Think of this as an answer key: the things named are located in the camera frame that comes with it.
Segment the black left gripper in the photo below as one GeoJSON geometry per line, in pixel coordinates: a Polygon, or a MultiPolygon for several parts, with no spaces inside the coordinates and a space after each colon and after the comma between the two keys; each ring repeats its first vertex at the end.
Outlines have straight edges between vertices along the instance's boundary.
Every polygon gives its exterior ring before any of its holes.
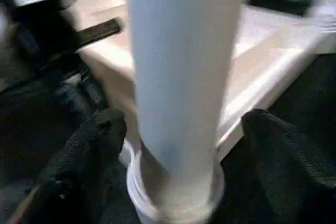
{"type": "Polygon", "coordinates": [[[21,82],[52,68],[73,72],[77,51],[116,35],[122,22],[75,29],[69,8],[77,0],[1,0],[1,82],[21,82]]]}

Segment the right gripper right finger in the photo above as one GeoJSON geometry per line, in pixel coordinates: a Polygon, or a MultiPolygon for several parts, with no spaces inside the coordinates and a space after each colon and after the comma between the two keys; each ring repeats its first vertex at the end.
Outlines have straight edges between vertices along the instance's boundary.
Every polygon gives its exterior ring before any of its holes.
{"type": "Polygon", "coordinates": [[[335,164],[294,125],[262,109],[241,118],[256,172],[280,223],[335,223],[335,164]]]}

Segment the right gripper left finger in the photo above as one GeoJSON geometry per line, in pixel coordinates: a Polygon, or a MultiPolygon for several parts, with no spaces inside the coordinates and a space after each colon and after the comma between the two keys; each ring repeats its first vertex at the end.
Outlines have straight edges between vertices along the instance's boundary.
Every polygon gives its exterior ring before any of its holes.
{"type": "Polygon", "coordinates": [[[127,132],[117,109],[95,112],[47,163],[15,210],[16,223],[93,223],[88,191],[116,159],[127,132]]]}

